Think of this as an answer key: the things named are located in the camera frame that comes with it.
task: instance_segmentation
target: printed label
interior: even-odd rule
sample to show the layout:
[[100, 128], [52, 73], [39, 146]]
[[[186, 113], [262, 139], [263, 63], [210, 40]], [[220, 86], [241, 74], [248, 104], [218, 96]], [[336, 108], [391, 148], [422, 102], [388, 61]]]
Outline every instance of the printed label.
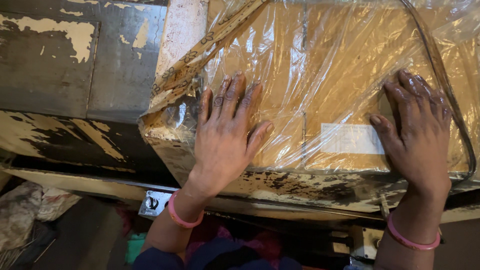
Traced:
[[377, 132], [371, 125], [322, 123], [324, 153], [384, 154]]

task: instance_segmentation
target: bangle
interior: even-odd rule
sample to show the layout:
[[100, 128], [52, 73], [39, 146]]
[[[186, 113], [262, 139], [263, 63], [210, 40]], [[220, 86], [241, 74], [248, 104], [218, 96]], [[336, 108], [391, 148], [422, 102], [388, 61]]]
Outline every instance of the bangle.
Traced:
[[172, 196], [170, 197], [170, 199], [168, 200], [168, 211], [170, 213], [170, 216], [172, 217], [172, 220], [180, 227], [183, 227], [183, 228], [186, 228], [186, 229], [191, 229], [195, 226], [197, 226], [198, 224], [202, 223], [202, 219], [204, 219], [204, 213], [205, 211], [202, 210], [202, 212], [200, 213], [200, 215], [198, 216], [198, 219], [197, 221], [195, 221], [194, 223], [188, 223], [188, 222], [185, 222], [183, 220], [181, 220], [181, 218], [177, 215], [177, 213], [175, 212], [175, 208], [173, 207], [173, 200], [175, 199], [175, 197], [177, 196], [178, 192], [180, 190], [177, 190], [175, 191]]
[[393, 238], [397, 240], [397, 242], [399, 242], [400, 244], [413, 250], [432, 250], [438, 247], [438, 245], [440, 244], [440, 233], [438, 232], [437, 232], [437, 239], [430, 245], [420, 245], [407, 240], [406, 238], [401, 236], [393, 226], [392, 216], [393, 216], [393, 212], [391, 212], [390, 215], [388, 215], [388, 221], [387, 221], [388, 230], [390, 231], [390, 234], [393, 236]]

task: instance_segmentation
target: hand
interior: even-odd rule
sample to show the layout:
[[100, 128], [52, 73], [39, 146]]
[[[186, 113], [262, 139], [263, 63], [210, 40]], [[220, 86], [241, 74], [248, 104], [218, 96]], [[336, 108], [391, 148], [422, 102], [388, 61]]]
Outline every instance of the hand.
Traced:
[[452, 115], [442, 93], [406, 70], [385, 82], [396, 126], [381, 115], [370, 121], [393, 166], [424, 195], [447, 195], [447, 153]]
[[245, 75], [241, 71], [233, 80], [229, 75], [225, 76], [211, 114], [212, 90], [206, 87], [202, 94], [195, 140], [196, 164], [188, 182], [205, 196], [217, 195], [239, 177], [262, 146], [263, 138], [273, 128], [273, 124], [266, 121], [258, 125], [248, 138], [248, 122], [262, 85], [255, 82], [249, 88], [235, 113], [239, 95], [244, 91]]

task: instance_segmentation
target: blue clothing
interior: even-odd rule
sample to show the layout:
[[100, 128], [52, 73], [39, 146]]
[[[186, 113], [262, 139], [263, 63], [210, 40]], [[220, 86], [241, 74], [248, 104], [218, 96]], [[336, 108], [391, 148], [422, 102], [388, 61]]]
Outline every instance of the blue clothing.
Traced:
[[[214, 238], [200, 246], [185, 266], [174, 253], [160, 251], [154, 247], [140, 253], [133, 263], [133, 270], [273, 270], [274, 268], [258, 253], [226, 238]], [[279, 262], [279, 270], [301, 270], [301, 265], [288, 257]]]

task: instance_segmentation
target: clear plastic bag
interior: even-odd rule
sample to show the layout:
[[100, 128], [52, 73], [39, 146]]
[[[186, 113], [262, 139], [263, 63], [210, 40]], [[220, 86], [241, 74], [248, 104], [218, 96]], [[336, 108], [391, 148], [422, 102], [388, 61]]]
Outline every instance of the clear plastic bag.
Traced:
[[[209, 24], [221, 23], [243, 1], [210, 0]], [[454, 94], [479, 152], [479, 80], [475, 1], [413, 1], [437, 39]], [[307, 174], [388, 172], [383, 148], [368, 119], [392, 116], [383, 81], [408, 68], [436, 87], [411, 14], [398, 0], [272, 1], [205, 66], [203, 83], [215, 92], [225, 74], [242, 70], [261, 80], [262, 99], [251, 125], [275, 129], [249, 171]], [[167, 108], [162, 119], [193, 152], [199, 92]], [[452, 124], [450, 172], [466, 172], [467, 155]]]

